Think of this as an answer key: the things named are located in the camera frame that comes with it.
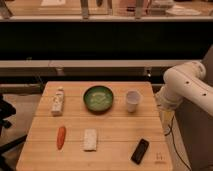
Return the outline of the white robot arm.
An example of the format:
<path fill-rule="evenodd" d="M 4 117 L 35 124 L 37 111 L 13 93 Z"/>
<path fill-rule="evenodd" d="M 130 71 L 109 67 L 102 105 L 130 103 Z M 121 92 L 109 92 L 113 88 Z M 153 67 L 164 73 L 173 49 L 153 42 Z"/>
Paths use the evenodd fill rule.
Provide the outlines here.
<path fill-rule="evenodd" d="M 201 60 L 191 60 L 164 72 L 164 84 L 155 94 L 163 110 L 178 113 L 201 112 L 213 117 L 213 45 Z"/>

